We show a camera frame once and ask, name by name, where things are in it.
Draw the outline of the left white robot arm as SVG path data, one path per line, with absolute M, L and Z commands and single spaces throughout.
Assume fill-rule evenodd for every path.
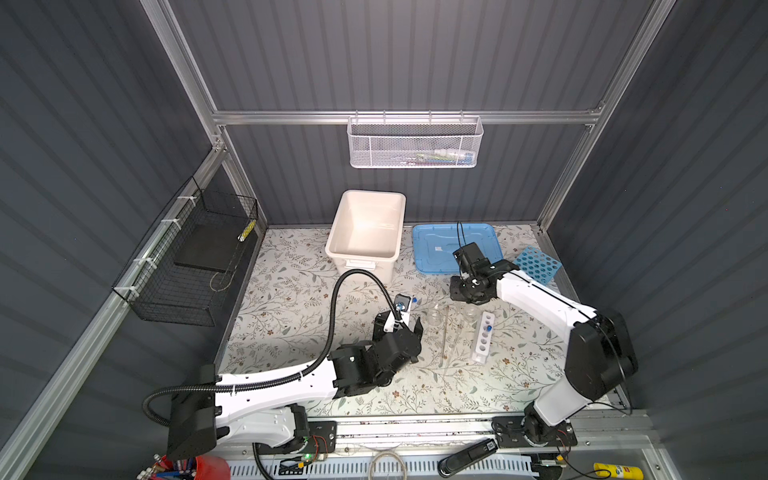
M 387 387 L 400 370 L 417 362 L 424 328 L 412 312 L 413 298 L 391 296 L 370 271 L 362 274 L 379 288 L 387 308 L 376 315 L 370 339 L 334 346 L 339 293 L 344 281 L 356 273 L 347 271 L 334 284 L 328 332 L 315 360 L 257 374 L 218 375 L 207 365 L 194 383 L 148 394 L 142 410 L 149 420 L 167 428 L 167 457 L 192 458 L 236 440 L 279 452 L 298 451 L 311 435 L 305 403 L 362 396 Z

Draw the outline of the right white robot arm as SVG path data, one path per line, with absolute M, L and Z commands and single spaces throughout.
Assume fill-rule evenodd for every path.
M 473 305 L 507 302 L 538 320 L 565 344 L 563 374 L 524 409 L 522 435 L 535 447 L 562 444 L 567 420 L 624 383 L 639 369 L 626 321 L 614 310 L 573 301 L 536 281 L 519 266 L 491 262 L 476 243 L 453 252 L 459 273 L 450 298 Z

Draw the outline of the white small tube rack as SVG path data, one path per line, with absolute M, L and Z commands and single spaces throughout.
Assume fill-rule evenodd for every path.
M 471 349 L 470 358 L 474 363 L 485 364 L 490 356 L 491 340 L 494 332 L 495 315 L 488 311 L 483 311 L 480 320 L 477 323 L 474 343 Z M 485 327 L 492 325 L 493 330 L 490 333 L 485 332 Z

